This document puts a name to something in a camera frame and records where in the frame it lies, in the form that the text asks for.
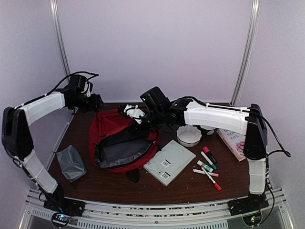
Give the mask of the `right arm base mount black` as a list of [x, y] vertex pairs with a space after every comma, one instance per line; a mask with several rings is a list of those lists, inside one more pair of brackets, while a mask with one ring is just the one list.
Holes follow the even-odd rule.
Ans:
[[231, 216], [258, 211], [269, 206], [265, 193], [261, 195], [249, 194], [244, 198], [235, 198], [228, 201]]

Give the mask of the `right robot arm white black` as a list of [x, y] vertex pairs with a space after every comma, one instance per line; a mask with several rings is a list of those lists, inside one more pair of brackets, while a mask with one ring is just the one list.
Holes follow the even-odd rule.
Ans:
[[262, 204], [267, 172], [267, 128], [258, 105], [252, 104], [249, 108], [215, 105], [191, 96], [173, 102], [166, 97], [159, 100], [144, 96], [143, 101], [148, 111], [137, 106], [126, 109], [127, 115], [140, 126], [203, 125], [244, 135], [243, 153], [249, 164], [251, 194], [244, 200], [244, 206], [253, 211]]

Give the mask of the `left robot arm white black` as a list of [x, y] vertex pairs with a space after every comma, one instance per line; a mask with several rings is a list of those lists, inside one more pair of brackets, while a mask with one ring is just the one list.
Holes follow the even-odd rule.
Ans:
[[44, 193], [51, 194], [50, 204], [58, 212], [64, 212], [68, 200], [58, 194], [60, 185], [46, 169], [43, 161], [46, 154], [39, 150], [48, 149], [54, 137], [55, 120], [47, 121], [54, 112], [77, 107], [82, 112], [99, 111], [103, 100], [96, 93], [77, 93], [71, 89], [44, 94], [17, 106], [8, 106], [2, 112], [1, 143], [5, 152], [18, 167]]

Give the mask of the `grey notebook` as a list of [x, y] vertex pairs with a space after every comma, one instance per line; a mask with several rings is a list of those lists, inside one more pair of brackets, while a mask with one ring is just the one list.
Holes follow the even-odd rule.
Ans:
[[172, 140], [144, 164], [143, 168], [168, 186], [194, 158], [196, 155], [193, 152]]

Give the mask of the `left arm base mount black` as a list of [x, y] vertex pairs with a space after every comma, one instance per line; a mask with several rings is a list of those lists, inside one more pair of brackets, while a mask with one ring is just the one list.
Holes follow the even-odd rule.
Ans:
[[72, 217], [82, 216], [85, 202], [66, 198], [64, 189], [61, 185], [58, 185], [53, 193], [47, 193], [45, 190], [43, 190], [42, 193], [46, 198], [43, 204], [44, 208]]

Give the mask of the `red backpack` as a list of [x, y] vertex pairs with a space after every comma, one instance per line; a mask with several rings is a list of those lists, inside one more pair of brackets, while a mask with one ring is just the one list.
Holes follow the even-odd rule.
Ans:
[[89, 154], [94, 166], [110, 173], [123, 173], [134, 183], [140, 170], [161, 150], [156, 128], [141, 130], [117, 109], [96, 113], [89, 129]]

